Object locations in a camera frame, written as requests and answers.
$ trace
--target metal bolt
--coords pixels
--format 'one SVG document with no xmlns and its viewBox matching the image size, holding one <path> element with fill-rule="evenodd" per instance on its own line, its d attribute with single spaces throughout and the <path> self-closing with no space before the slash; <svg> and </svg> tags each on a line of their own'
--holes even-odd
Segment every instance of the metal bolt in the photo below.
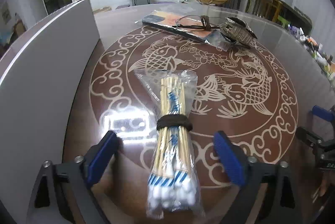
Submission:
<svg viewBox="0 0 335 224">
<path fill-rule="evenodd" d="M 255 163 L 255 162 L 257 162 L 257 158 L 255 156 L 249 156 L 248 157 L 248 162 L 249 163 Z"/>
<path fill-rule="evenodd" d="M 51 165 L 51 161 L 47 160 L 43 163 L 43 167 L 48 167 Z"/>
<path fill-rule="evenodd" d="M 82 156 L 82 155 L 78 155 L 76 158 L 74 158 L 74 161 L 76 162 L 76 163 L 80 163 L 80 162 L 82 162 L 84 160 L 84 156 Z"/>
<path fill-rule="evenodd" d="M 289 164 L 287 162 L 285 162 L 285 161 L 282 161 L 282 162 L 280 162 L 280 166 L 286 168 L 286 167 L 289 166 Z"/>
</svg>

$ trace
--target round table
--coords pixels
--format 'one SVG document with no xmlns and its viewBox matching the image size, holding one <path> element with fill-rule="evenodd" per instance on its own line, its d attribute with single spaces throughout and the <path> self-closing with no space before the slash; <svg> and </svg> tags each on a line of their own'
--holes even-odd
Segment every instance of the round table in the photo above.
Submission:
<svg viewBox="0 0 335 224">
<path fill-rule="evenodd" d="M 137 20 L 153 10 L 245 20 L 258 39 L 251 49 L 227 52 L 180 35 L 142 26 Z M 149 223 L 145 216 L 147 180 L 156 141 L 154 105 L 134 70 L 191 70 L 198 75 L 189 119 L 195 163 L 206 218 L 219 222 L 238 189 L 231 186 L 213 149 L 212 136 L 223 130 L 247 155 L 293 167 L 304 218 L 312 209 L 310 194 L 320 178 L 313 156 L 294 139 L 305 126 L 325 139 L 330 124 L 312 119 L 314 105 L 330 108 L 334 91 L 305 49 L 267 20 L 230 9 L 199 4 L 144 5 L 96 14 L 98 42 L 73 102 L 64 143 L 64 161 L 85 154 L 108 130 L 122 139 L 118 155 L 93 192 L 110 220 Z M 193 223 L 191 212 L 165 214 L 161 222 Z"/>
</svg>

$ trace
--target circular table pattern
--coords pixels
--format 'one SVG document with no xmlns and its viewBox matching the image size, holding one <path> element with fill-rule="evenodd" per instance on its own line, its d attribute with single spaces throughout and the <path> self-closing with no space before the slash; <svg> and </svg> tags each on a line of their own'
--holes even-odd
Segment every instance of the circular table pattern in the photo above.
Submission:
<svg viewBox="0 0 335 224">
<path fill-rule="evenodd" d="M 223 130 L 247 155 L 277 163 L 289 148 L 298 119 L 293 85 L 280 62 L 257 41 L 227 52 L 143 26 L 100 57 L 91 77 L 90 102 L 100 127 L 123 139 L 122 153 L 149 170 L 155 149 L 153 102 L 135 69 L 193 70 L 197 93 L 190 132 L 201 187 L 230 185 L 213 149 Z"/>
</svg>

